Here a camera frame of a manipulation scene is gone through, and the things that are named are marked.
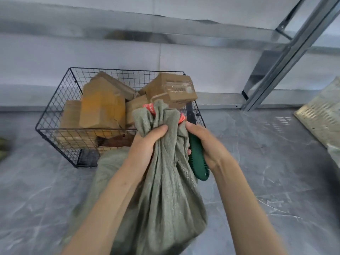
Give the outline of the taped brown cardboard box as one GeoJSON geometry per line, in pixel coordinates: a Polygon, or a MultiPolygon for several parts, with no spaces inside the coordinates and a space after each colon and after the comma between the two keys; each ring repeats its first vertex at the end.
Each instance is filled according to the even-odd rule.
{"type": "Polygon", "coordinates": [[[151,103],[162,99],[170,108],[179,110],[198,98],[190,76],[170,73],[159,73],[138,93],[146,95],[151,103]]]}

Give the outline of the person's left hand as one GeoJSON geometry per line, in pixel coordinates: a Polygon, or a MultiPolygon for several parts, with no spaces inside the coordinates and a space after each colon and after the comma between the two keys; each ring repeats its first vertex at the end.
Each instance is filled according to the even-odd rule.
{"type": "Polygon", "coordinates": [[[134,141],[123,166],[132,171],[132,175],[136,180],[141,181],[145,174],[154,152],[154,145],[157,141],[158,139],[146,139],[139,133],[134,137],[134,141]]]}

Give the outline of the person's right forearm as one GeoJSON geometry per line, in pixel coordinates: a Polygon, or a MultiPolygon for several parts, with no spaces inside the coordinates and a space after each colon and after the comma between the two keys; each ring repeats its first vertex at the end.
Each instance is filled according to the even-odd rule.
{"type": "Polygon", "coordinates": [[[288,255],[236,160],[205,158],[219,190],[236,255],[288,255]]]}

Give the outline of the green-handled folding knife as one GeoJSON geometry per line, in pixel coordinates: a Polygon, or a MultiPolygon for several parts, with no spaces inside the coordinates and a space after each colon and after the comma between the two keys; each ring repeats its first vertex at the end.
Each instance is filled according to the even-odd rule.
{"type": "MultiPolygon", "coordinates": [[[[197,124],[196,120],[197,113],[194,111],[193,102],[186,104],[186,117],[187,121],[192,124],[197,124]]],[[[198,180],[206,181],[210,176],[210,170],[206,164],[203,152],[203,146],[200,138],[196,135],[188,132],[189,137],[189,148],[191,154],[189,155],[189,165],[198,180]]]]}

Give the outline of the person's left forearm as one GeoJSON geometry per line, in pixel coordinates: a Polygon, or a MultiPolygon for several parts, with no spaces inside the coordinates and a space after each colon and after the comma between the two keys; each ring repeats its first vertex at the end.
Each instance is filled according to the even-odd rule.
{"type": "Polygon", "coordinates": [[[123,215],[149,162],[127,158],[61,255],[109,255],[123,215]]]}

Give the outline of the pale low cardboard box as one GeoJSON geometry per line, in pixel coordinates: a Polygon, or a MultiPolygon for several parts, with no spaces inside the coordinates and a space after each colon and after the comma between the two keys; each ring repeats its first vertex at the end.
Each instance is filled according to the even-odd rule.
{"type": "Polygon", "coordinates": [[[97,135],[92,129],[59,129],[54,137],[63,149],[96,148],[97,135]]]}

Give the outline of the grey metal shelf upright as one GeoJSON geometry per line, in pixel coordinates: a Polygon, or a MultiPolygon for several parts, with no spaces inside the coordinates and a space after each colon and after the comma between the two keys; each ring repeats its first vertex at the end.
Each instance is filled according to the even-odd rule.
{"type": "Polygon", "coordinates": [[[321,0],[241,109],[251,111],[260,106],[338,15],[340,0],[321,0]]]}

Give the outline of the olive green cloth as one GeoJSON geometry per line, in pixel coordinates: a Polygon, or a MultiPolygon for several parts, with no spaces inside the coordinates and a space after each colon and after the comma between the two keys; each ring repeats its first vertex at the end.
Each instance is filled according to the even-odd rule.
{"type": "Polygon", "coordinates": [[[11,150],[11,142],[6,138],[0,137],[0,162],[9,155],[11,150]]]}

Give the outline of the large orange-brown cardboard box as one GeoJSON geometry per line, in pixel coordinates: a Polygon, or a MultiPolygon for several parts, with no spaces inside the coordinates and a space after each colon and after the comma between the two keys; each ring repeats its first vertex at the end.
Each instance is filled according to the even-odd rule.
{"type": "Polygon", "coordinates": [[[93,77],[83,86],[81,128],[125,128],[125,97],[103,77],[93,77]]]}

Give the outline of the grey metal shelf beam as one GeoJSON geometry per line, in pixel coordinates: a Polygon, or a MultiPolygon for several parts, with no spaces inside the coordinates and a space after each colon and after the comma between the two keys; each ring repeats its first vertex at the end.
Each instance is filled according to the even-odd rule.
{"type": "Polygon", "coordinates": [[[0,33],[281,51],[275,30],[132,12],[0,0],[0,33]]]}

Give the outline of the small brown cardboard box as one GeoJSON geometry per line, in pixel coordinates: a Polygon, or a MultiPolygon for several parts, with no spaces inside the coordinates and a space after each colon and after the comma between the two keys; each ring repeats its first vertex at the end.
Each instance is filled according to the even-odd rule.
{"type": "Polygon", "coordinates": [[[135,109],[143,107],[144,104],[148,104],[149,100],[147,96],[140,95],[131,101],[125,103],[125,128],[131,128],[134,126],[134,119],[132,116],[132,112],[135,109]]]}

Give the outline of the grey-green woven sack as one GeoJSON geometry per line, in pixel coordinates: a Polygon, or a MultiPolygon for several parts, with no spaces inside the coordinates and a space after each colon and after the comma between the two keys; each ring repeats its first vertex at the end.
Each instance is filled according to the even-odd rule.
{"type": "Polygon", "coordinates": [[[122,218],[110,255],[181,254],[207,225],[197,178],[189,166],[189,136],[181,112],[163,100],[152,105],[152,112],[146,107],[132,112],[138,133],[144,137],[163,124],[168,131],[155,143],[151,164],[122,218]]]}

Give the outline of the person's right hand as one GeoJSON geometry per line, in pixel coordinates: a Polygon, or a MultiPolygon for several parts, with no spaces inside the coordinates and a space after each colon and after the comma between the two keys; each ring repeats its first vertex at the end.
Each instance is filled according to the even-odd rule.
{"type": "Polygon", "coordinates": [[[201,140],[201,143],[206,163],[213,174],[236,164],[236,160],[225,146],[207,128],[205,128],[205,139],[201,140]]]}

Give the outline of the flat brown cardboard box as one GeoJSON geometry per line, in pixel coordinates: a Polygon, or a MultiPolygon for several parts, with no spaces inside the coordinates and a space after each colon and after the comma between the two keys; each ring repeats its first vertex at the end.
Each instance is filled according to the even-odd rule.
{"type": "Polygon", "coordinates": [[[97,79],[97,78],[103,78],[107,80],[110,84],[112,84],[116,89],[118,89],[121,93],[121,95],[128,101],[133,100],[135,97],[137,97],[138,93],[133,88],[129,87],[125,83],[119,81],[118,79],[110,76],[109,74],[99,71],[94,77],[91,79],[97,79]]]}

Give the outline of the dark brown parcel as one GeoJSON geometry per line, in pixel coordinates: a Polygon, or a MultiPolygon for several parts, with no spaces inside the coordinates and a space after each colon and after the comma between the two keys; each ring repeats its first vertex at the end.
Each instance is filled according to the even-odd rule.
{"type": "Polygon", "coordinates": [[[134,137],[134,135],[127,133],[111,138],[96,137],[96,146],[110,148],[130,147],[132,145],[134,137]]]}

